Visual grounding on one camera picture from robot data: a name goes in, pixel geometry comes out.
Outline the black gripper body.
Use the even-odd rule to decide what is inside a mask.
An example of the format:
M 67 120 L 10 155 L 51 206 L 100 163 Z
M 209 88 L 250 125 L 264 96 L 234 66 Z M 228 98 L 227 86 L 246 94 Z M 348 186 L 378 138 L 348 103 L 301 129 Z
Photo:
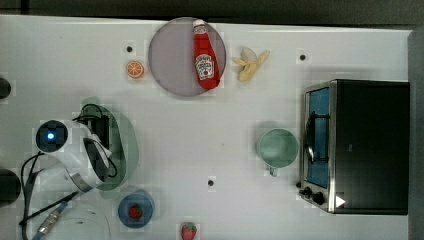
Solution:
M 104 147 L 110 148 L 110 120 L 107 116 L 85 115 L 79 118 L 79 122 L 87 125 L 90 131 L 98 136 Z

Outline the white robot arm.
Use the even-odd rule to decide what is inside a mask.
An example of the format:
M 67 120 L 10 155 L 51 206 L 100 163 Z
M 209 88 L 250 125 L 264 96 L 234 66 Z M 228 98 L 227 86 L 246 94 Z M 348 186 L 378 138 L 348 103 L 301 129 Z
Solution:
M 86 125 L 72 120 L 49 120 L 35 134 L 39 151 L 55 157 L 76 187 L 87 192 L 109 179 L 111 152 Z

